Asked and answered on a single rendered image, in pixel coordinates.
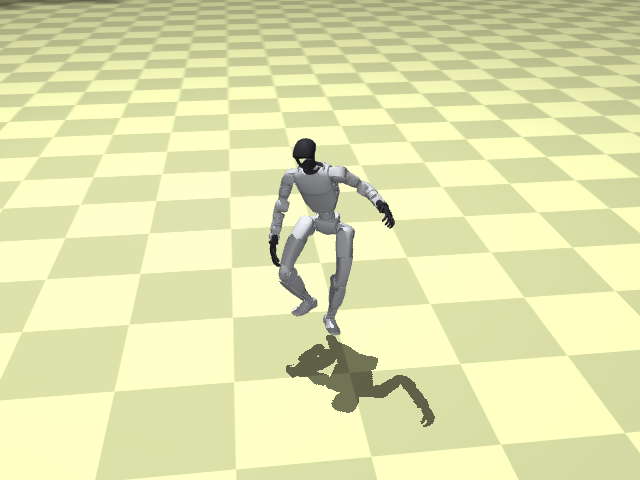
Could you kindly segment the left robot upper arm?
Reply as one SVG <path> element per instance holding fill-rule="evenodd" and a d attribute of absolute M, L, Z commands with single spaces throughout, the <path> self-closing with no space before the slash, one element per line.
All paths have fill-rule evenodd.
<path fill-rule="evenodd" d="M 328 174 L 333 182 L 344 183 L 357 188 L 357 193 L 365 197 L 365 192 L 368 190 L 368 186 L 366 186 L 356 175 L 349 172 L 347 168 L 343 166 L 329 167 Z"/>

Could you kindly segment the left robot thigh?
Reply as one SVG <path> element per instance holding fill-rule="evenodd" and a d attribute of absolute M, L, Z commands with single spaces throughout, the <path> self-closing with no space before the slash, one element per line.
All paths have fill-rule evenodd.
<path fill-rule="evenodd" d="M 338 222 L 336 235 L 336 274 L 330 277 L 331 288 L 345 287 L 353 260 L 355 230 L 348 224 Z"/>

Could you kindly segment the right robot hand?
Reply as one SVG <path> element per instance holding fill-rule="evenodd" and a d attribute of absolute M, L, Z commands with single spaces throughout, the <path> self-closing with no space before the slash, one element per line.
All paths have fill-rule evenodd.
<path fill-rule="evenodd" d="M 272 241 L 269 241 L 270 244 L 270 254 L 271 254 L 271 259 L 273 261 L 273 264 L 276 265 L 277 267 L 281 267 L 281 265 L 279 264 L 279 259 L 277 258 L 276 255 L 276 245 L 278 244 L 278 236 L 277 235 L 272 235 Z"/>

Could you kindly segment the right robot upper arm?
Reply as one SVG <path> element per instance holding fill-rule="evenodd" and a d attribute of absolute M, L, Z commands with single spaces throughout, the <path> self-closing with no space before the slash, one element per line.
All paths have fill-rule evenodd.
<path fill-rule="evenodd" d="M 294 182 L 295 171 L 296 171 L 296 168 L 288 169 L 282 177 L 280 189 L 279 189 L 279 198 L 278 198 L 279 203 L 278 203 L 277 211 L 280 211 L 280 212 L 288 211 L 290 202 L 288 202 L 287 199 L 291 193 L 291 189 L 293 187 L 292 184 L 295 183 Z"/>

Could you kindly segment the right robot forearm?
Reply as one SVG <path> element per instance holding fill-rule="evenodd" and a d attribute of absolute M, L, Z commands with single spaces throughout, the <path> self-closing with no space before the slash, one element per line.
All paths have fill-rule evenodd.
<path fill-rule="evenodd" d="M 278 240 L 279 240 L 280 238 L 279 234 L 281 232 L 282 222 L 285 216 L 282 212 L 277 211 L 278 203 L 279 203 L 279 200 L 276 201 L 274 211 L 273 211 L 273 219 L 272 219 L 271 228 L 270 228 L 271 232 L 269 234 L 269 239 L 271 241 L 272 241 L 272 235 L 274 234 L 278 236 Z"/>

